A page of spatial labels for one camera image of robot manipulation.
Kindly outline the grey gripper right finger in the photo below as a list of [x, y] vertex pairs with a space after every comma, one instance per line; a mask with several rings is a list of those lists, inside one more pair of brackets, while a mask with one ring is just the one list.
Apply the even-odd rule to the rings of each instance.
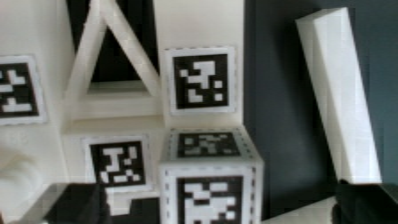
[[331, 214], [332, 224], [398, 224], [398, 185], [341, 181]]

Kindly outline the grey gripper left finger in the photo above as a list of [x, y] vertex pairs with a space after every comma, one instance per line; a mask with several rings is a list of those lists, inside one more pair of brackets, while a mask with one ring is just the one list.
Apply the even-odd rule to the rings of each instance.
[[37, 224], [160, 224], [158, 199], [132, 199], [126, 215], [110, 215], [98, 184], [69, 184]]

